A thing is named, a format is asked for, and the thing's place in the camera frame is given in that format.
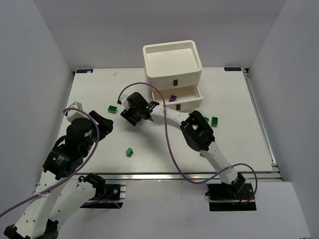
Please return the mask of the purple lego brick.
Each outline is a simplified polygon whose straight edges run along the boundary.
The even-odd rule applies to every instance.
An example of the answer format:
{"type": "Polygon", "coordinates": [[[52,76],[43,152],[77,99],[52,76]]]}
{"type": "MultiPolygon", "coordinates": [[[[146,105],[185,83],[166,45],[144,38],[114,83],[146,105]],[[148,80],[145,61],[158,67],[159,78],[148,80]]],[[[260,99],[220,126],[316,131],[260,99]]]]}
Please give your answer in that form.
{"type": "Polygon", "coordinates": [[[175,95],[171,95],[169,102],[175,102],[176,101],[177,96],[175,95]]]}

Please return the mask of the white drawer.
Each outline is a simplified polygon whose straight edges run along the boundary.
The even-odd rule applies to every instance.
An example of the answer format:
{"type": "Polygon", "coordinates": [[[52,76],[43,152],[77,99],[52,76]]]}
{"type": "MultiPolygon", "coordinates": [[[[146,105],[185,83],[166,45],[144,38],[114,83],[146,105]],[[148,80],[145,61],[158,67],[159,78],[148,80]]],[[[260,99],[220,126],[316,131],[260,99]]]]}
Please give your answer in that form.
{"type": "Polygon", "coordinates": [[[169,109],[177,111],[190,111],[201,106],[204,95],[197,85],[160,90],[165,104],[169,109]],[[175,102],[169,102],[171,95],[177,96],[175,102]]]}

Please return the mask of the white three-drawer storage box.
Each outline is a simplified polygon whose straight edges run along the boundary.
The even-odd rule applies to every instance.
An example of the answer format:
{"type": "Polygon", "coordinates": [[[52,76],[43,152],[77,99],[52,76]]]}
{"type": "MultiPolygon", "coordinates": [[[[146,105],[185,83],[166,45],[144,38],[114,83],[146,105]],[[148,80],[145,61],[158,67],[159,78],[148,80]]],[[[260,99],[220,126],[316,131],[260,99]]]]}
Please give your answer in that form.
{"type": "Polygon", "coordinates": [[[159,91],[199,85],[202,64],[192,40],[145,45],[145,79],[159,91]]]}

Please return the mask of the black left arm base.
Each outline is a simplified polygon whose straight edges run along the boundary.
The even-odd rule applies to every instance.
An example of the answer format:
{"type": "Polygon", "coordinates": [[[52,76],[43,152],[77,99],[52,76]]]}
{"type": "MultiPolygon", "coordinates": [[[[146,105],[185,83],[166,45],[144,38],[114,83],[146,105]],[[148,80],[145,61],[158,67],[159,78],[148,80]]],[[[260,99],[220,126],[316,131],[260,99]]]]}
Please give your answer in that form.
{"type": "Polygon", "coordinates": [[[82,182],[93,185],[95,195],[85,202],[81,208],[85,209],[120,209],[125,198],[125,186],[121,184],[107,183],[106,180],[94,173],[78,178],[77,187],[82,182]]]}

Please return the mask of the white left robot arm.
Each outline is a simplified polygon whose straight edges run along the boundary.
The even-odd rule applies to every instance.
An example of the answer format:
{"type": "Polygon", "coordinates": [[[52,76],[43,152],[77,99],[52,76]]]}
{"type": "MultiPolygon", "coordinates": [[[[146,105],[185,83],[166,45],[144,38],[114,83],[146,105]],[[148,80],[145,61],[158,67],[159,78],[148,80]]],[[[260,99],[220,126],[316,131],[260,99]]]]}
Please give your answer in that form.
{"type": "Polygon", "coordinates": [[[62,225],[88,200],[105,189],[105,179],[90,173],[81,179],[76,190],[59,205],[56,201],[74,174],[93,156],[99,141],[113,130],[114,122],[95,111],[88,114],[70,108],[64,110],[70,125],[50,151],[43,165],[33,196],[20,202],[28,203],[20,219],[7,226],[9,239],[55,239],[62,225]]]}

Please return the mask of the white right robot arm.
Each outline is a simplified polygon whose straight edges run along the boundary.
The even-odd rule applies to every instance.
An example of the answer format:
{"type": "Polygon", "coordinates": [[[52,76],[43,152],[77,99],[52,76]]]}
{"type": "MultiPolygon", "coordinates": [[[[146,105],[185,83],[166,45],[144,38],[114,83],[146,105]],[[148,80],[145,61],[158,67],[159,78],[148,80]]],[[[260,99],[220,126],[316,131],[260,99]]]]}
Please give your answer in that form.
{"type": "Polygon", "coordinates": [[[131,95],[122,94],[118,104],[123,105],[121,116],[130,124],[136,126],[141,120],[164,123],[181,130],[187,145],[200,152],[217,171],[221,180],[222,195],[236,199],[245,184],[245,178],[234,169],[218,148],[213,135],[213,129],[198,111],[182,113],[171,110],[158,102],[147,102],[144,97],[134,92],[131,95]]]}

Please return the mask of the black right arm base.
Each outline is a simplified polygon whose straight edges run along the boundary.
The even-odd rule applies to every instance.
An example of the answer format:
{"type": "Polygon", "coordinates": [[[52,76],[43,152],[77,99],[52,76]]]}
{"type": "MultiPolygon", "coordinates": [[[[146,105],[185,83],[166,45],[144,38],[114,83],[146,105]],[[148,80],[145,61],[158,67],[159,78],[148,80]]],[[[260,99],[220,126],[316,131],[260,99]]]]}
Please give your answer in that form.
{"type": "Polygon", "coordinates": [[[225,184],[208,184],[205,196],[210,212],[257,211],[254,190],[251,183],[245,183],[239,193],[234,193],[225,184]]]}

